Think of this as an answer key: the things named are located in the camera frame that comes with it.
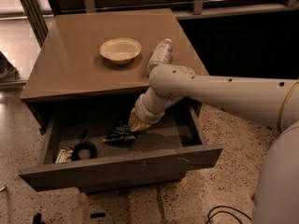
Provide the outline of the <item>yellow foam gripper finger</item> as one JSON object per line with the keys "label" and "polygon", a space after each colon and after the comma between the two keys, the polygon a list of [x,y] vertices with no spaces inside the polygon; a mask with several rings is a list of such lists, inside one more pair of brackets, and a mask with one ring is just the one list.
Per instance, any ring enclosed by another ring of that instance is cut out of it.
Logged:
{"label": "yellow foam gripper finger", "polygon": [[128,127],[131,132],[141,132],[147,130],[150,125],[142,122],[137,116],[135,109],[133,108],[128,121]]}

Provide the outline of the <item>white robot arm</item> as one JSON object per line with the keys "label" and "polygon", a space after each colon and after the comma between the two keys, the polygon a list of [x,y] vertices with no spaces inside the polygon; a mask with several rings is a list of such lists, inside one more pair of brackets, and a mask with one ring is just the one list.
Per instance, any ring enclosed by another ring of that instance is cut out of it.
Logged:
{"label": "white robot arm", "polygon": [[133,132],[159,122],[188,97],[279,132],[263,161],[251,224],[299,224],[299,86],[295,79],[199,76],[186,66],[159,64],[129,118]]}

